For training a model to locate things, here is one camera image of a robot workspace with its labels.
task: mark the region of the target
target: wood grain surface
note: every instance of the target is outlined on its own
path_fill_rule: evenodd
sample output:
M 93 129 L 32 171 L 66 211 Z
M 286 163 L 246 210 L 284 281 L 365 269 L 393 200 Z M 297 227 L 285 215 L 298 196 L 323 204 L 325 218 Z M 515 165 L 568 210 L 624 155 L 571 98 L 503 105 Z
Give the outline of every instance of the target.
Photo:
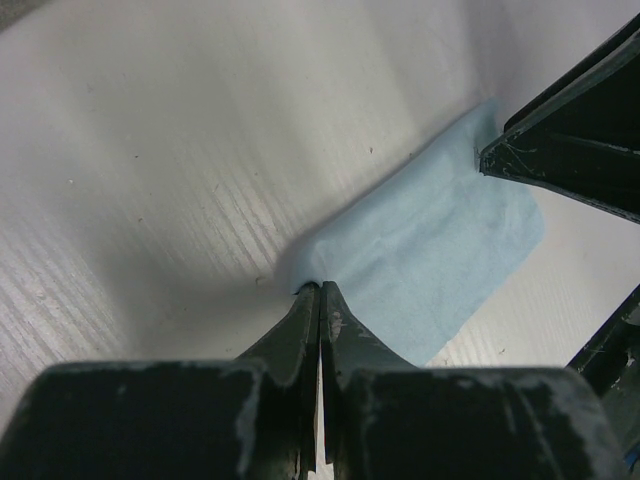
M 231 358 L 305 235 L 490 96 L 501 121 L 640 0 L 58 0 L 0 34 L 0 428 L 47 365 Z M 561 365 L 640 282 L 640 228 L 547 233 L 431 362 Z M 321 467 L 321 476 L 330 475 Z

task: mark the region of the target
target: blue paper towel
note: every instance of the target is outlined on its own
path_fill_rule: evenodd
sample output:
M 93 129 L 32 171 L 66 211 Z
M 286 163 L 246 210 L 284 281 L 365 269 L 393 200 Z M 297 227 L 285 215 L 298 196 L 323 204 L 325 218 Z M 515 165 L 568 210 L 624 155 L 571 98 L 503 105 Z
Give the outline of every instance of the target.
M 496 104 L 472 110 L 300 250 L 296 292 L 335 281 L 353 314 L 422 366 L 541 240 L 527 187 L 484 177 Z

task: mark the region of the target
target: white scuff mark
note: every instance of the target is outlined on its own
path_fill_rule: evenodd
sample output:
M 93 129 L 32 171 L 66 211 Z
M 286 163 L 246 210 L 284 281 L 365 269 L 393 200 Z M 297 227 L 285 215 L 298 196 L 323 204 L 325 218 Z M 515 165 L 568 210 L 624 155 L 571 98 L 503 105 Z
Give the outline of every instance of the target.
M 517 387 L 516 387 L 516 395 L 518 395 L 518 397 L 520 398 L 520 401 L 522 402 L 522 406 L 527 412 L 527 416 L 531 420 L 531 426 L 533 427 L 533 431 L 536 435 L 536 438 L 538 439 L 540 446 L 542 447 L 542 451 L 544 452 L 545 458 L 549 461 L 549 464 L 553 469 L 553 473 L 556 476 L 555 478 L 564 479 L 565 476 L 562 473 L 562 469 L 560 468 L 558 461 L 556 460 L 556 456 L 553 454 L 553 449 L 551 448 L 551 445 L 549 445 L 547 438 L 544 436 L 544 431 L 542 430 L 542 426 L 538 421 L 538 416 L 536 415 L 536 411 L 529 403 L 529 400 L 527 399 L 527 397 L 524 396 L 522 393 L 520 393 Z
M 236 438 L 240 440 L 240 460 L 236 472 L 240 478 L 245 478 L 253 448 L 256 443 L 256 419 L 258 417 L 258 394 L 260 388 L 260 379 L 257 372 L 251 372 L 253 377 L 253 385 L 251 393 L 245 400 L 240 410 L 238 418 L 236 418 Z
M 506 396 L 502 397 L 502 403 L 504 405 L 504 413 L 507 417 L 507 427 L 509 427 L 509 431 L 516 435 L 518 433 L 518 426 L 516 425 L 516 417 L 513 415 L 513 409 L 511 408 L 511 404 Z
M 331 319 L 331 341 L 335 342 L 340 336 L 340 330 L 346 325 L 343 323 L 340 312 L 333 312 L 333 318 Z

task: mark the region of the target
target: black plastic part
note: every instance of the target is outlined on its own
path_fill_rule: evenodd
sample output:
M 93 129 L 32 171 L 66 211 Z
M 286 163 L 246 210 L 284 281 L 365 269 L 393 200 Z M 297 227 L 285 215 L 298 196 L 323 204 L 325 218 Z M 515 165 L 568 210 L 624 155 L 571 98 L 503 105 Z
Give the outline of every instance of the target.
M 627 297 L 569 367 L 601 397 L 624 451 L 640 443 L 640 286 Z
M 307 478 L 319 288 L 232 362 L 45 371 L 0 442 L 0 478 Z
M 596 334 L 569 362 L 603 395 L 618 381 L 640 345 L 640 286 L 627 297 Z
M 591 389 L 559 369 L 421 370 L 323 285 L 327 461 L 338 479 L 622 478 Z
M 640 15 L 514 115 L 486 175 L 640 222 Z
M 390 350 L 353 316 L 334 282 L 322 286 L 320 303 L 324 437 L 327 463 L 336 460 L 341 428 L 343 390 L 361 367 L 416 370 Z

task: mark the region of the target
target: white wooden surface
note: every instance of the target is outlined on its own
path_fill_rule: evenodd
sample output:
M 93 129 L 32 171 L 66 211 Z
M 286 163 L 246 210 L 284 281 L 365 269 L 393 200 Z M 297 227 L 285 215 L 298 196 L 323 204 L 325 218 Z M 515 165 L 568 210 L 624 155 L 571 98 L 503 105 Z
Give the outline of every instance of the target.
M 297 239 L 484 98 L 503 121 L 640 0 L 58 0 L 0 34 L 0 427 L 46 365 L 230 358 Z M 564 364 L 640 228 L 534 190 L 547 234 L 432 365 Z M 321 476 L 328 475 L 325 467 Z

